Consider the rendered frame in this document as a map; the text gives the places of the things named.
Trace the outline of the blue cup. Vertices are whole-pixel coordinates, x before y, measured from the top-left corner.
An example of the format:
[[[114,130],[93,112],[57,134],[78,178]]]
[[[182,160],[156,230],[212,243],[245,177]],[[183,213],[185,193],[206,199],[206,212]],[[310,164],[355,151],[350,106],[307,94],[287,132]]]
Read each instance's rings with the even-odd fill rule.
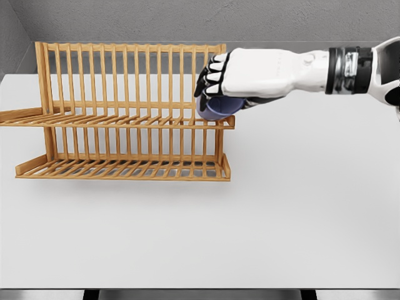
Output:
[[[200,110],[201,97],[196,98],[196,111],[199,116],[208,121],[217,121],[238,112],[244,106],[245,99],[239,97],[213,97],[206,104],[205,110]]]

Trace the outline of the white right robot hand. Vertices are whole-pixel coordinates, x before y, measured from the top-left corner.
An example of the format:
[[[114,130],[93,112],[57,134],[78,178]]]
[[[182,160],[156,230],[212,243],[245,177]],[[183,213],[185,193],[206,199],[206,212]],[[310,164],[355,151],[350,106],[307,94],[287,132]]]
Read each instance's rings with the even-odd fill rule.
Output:
[[[243,98],[245,108],[287,96],[294,89],[296,57],[282,49],[244,48],[213,56],[197,79],[199,110],[222,96]]]

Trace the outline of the wooden two-tier dish rack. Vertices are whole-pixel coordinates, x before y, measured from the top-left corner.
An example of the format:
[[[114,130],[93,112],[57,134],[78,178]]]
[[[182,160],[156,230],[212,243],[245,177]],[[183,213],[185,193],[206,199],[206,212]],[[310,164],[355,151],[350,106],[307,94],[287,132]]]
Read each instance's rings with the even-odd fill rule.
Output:
[[[0,112],[0,126],[39,127],[46,152],[17,178],[229,181],[224,131],[193,96],[225,44],[35,44],[39,107]]]

